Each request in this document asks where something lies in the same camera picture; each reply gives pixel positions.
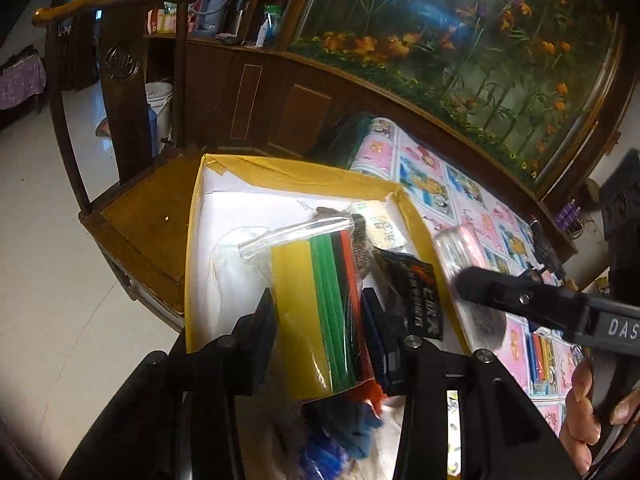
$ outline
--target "fish tank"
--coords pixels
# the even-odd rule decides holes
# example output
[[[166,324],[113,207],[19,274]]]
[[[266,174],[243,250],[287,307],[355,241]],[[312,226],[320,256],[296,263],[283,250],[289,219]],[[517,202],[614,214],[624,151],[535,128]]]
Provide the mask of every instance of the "fish tank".
[[[617,30],[603,0],[309,0],[289,49],[418,105],[536,190],[587,134]]]

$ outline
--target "chair seat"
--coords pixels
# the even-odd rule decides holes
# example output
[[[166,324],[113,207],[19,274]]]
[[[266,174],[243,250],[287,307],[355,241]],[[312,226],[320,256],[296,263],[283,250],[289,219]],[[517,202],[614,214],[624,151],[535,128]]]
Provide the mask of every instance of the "chair seat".
[[[107,190],[80,221],[131,279],[184,314],[184,267],[191,196],[200,154],[180,154],[140,179]]]

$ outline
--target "wooden door panel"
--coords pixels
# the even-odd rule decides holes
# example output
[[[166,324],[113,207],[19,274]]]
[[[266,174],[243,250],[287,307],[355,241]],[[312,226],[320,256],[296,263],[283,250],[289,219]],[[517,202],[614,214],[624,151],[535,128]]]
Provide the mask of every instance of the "wooden door panel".
[[[294,84],[269,144],[304,157],[316,143],[331,104],[331,96]]]
[[[222,115],[232,59],[232,50],[188,44],[184,104],[188,144],[213,149],[218,139],[228,135]]]
[[[259,52],[234,51],[226,82],[218,147],[223,152],[263,153],[269,136],[278,60]]]

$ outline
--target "chair backrest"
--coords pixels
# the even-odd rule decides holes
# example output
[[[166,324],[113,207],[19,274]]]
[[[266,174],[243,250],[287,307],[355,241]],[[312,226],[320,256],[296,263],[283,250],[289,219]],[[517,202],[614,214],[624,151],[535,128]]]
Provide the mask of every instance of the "chair backrest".
[[[47,78],[50,110],[66,174],[83,214],[92,211],[66,125],[58,81],[58,25],[82,12],[102,10],[98,62],[104,108],[107,112],[120,184],[152,165],[151,134],[146,104],[143,59],[144,32],[149,9],[162,2],[178,4],[172,123],[176,145],[184,146],[184,74],[188,32],[188,3],[194,0],[74,0],[64,6],[39,9],[31,23],[47,27]]]

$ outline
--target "green strip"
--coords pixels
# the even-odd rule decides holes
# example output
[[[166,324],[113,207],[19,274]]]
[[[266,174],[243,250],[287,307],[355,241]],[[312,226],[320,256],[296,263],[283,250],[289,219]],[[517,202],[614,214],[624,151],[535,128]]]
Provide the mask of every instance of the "green strip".
[[[332,330],[332,341],[334,342],[335,360],[339,370],[340,389],[345,390],[354,385],[353,373],[350,373],[350,359],[348,356],[347,340],[345,338],[344,311],[340,298],[340,286],[338,284],[338,273],[335,268],[334,251],[331,244],[330,235],[320,235],[320,265],[322,270],[322,282],[328,296],[325,296],[325,305],[329,318],[329,326]]]
[[[322,339],[324,340],[324,353],[329,362],[329,370],[331,372],[332,384],[339,385],[339,372],[335,360],[334,343],[331,337],[331,329],[329,317],[326,307],[326,293],[324,290],[322,271],[320,266],[320,254],[318,247],[318,237],[309,240],[311,245],[311,263],[314,271],[314,281],[316,282],[316,298],[318,298],[318,316],[320,318],[320,330],[322,331]]]

